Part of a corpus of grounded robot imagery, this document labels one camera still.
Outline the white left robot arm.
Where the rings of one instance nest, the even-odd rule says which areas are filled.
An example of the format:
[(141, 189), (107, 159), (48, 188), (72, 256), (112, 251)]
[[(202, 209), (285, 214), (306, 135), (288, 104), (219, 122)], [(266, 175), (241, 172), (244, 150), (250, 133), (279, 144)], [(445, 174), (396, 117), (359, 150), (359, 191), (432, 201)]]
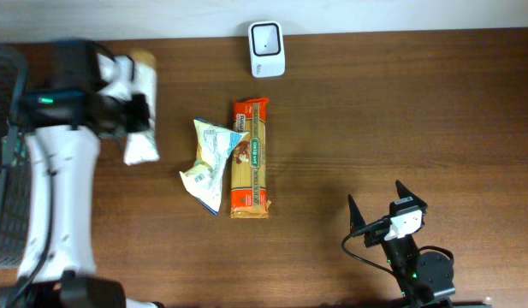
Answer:
[(101, 133), (149, 126), (146, 95), (78, 89), (29, 92), (19, 101), (27, 128), (31, 198), (27, 244), (1, 307), (154, 307), (129, 299), (118, 281), (97, 276), (92, 253), (93, 176)]

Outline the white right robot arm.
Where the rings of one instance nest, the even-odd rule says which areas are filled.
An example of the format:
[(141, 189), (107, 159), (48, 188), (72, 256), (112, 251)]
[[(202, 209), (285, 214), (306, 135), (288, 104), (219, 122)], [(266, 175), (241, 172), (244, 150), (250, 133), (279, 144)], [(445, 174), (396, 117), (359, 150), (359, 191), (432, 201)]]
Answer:
[[(389, 213), (371, 223), (365, 222), (353, 196), (347, 196), (350, 229), (341, 249), (349, 257), (393, 276), (403, 307), (451, 307), (450, 297), (455, 294), (454, 255), (439, 246), (416, 244), (413, 235), (423, 228), (428, 205), (400, 181), (395, 187), (398, 198), (389, 204)], [(382, 247), (387, 268), (347, 249), (347, 242), (360, 236), (365, 247)]]

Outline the grey plastic mesh basket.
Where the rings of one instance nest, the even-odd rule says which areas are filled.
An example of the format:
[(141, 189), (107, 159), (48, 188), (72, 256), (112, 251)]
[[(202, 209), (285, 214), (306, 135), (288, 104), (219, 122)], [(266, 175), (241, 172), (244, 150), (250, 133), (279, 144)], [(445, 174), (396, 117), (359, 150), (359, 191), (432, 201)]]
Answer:
[(30, 163), (18, 123), (27, 75), (25, 57), (0, 45), (0, 270), (20, 265), (27, 242)]

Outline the orange spaghetti packet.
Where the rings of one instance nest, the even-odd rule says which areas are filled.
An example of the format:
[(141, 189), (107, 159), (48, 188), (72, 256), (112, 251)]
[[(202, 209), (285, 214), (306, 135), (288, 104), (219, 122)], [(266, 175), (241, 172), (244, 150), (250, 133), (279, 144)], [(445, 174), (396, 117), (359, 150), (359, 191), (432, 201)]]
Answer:
[(266, 122), (268, 98), (234, 102), (234, 130), (243, 133), (232, 155), (232, 218), (268, 218)]

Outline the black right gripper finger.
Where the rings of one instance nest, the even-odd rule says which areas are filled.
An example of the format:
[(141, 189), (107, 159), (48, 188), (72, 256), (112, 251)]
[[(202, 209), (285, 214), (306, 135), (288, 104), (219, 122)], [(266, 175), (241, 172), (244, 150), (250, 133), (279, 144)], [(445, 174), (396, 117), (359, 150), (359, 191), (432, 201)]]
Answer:
[(401, 181), (396, 180), (395, 187), (399, 197), (394, 201), (396, 206), (417, 206), (421, 210), (427, 209), (427, 204), (420, 197), (411, 192)]
[(355, 235), (361, 235), (365, 232), (365, 219), (360, 213), (359, 207), (357, 206), (353, 196), (347, 195), (349, 216), (350, 216), (350, 233)]

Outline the white barcode scanner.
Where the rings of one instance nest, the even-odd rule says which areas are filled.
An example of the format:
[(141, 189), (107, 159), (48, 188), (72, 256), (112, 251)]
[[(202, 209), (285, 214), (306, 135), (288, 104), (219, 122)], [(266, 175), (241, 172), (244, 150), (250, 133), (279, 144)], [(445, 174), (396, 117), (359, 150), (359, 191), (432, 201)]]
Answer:
[(281, 76), (286, 71), (282, 26), (276, 21), (257, 21), (248, 27), (251, 72), (255, 78)]

